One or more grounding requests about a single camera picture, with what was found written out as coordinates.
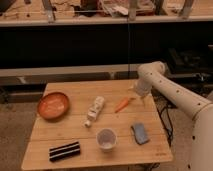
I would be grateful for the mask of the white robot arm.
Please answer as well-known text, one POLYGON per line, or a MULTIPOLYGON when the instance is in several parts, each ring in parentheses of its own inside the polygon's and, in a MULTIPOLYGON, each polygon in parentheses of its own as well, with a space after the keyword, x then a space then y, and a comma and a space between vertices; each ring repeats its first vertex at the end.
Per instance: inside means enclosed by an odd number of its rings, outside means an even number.
POLYGON ((190 171, 213 171, 213 102, 169 80, 164 73, 161 61, 140 65, 134 91, 146 97, 155 88, 194 121, 190 171))

